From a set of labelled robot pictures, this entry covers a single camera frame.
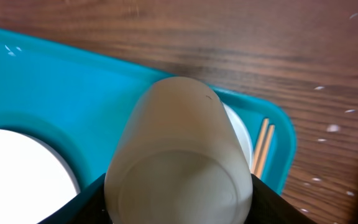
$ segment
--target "white spot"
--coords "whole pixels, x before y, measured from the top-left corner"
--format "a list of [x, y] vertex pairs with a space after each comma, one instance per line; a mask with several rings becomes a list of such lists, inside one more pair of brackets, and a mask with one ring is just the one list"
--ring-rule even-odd
[[351, 16], [349, 17], [349, 19], [353, 19], [353, 17], [356, 17], [356, 16], [358, 16], [358, 13], [355, 13], [355, 14], [351, 15]]
[[330, 124], [327, 127], [327, 132], [338, 132], [341, 130], [341, 127], [337, 124]]
[[353, 193], [353, 192], [350, 192], [350, 191], [347, 191], [346, 194], [347, 194], [348, 196], [352, 196], [352, 197], [354, 196], [354, 193]]

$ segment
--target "beige cup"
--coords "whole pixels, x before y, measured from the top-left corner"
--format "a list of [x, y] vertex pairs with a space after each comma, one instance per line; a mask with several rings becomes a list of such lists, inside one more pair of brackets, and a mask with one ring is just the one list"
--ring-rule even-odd
[[115, 224], [241, 224], [252, 201], [244, 153], [205, 84], [174, 77], [139, 100], [110, 163]]

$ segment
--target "wood grain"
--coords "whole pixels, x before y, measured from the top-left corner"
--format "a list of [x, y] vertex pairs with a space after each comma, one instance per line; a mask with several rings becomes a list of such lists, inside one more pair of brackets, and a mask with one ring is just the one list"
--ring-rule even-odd
[[0, 27], [276, 103], [298, 134], [284, 199], [354, 222], [358, 0], [0, 0]]

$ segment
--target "pair of chopsticks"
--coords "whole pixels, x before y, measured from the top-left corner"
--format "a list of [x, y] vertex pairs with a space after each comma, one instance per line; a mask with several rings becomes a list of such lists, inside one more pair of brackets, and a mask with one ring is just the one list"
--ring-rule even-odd
[[269, 119], [265, 118], [259, 131], [259, 137], [254, 152], [254, 162], [251, 169], [251, 172], [258, 178], [261, 178], [262, 176], [273, 133], [274, 124], [269, 125]]

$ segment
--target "blue tray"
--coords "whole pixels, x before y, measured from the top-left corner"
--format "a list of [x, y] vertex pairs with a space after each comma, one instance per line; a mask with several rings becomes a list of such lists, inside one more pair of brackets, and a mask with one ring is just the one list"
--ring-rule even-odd
[[[0, 128], [56, 149], [81, 189], [105, 173], [139, 97], [165, 72], [0, 29]], [[288, 116], [268, 101], [213, 87], [256, 144], [264, 117], [275, 124], [262, 174], [282, 192], [296, 151]]]

